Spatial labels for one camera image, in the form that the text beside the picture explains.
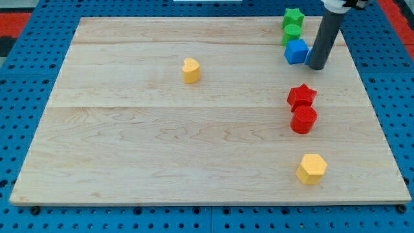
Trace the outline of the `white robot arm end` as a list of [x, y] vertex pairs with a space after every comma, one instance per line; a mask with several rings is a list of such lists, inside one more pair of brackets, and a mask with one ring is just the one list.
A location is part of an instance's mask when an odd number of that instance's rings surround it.
[[345, 14], [351, 8], [365, 10], [372, 0], [321, 0], [324, 7], [335, 14]]

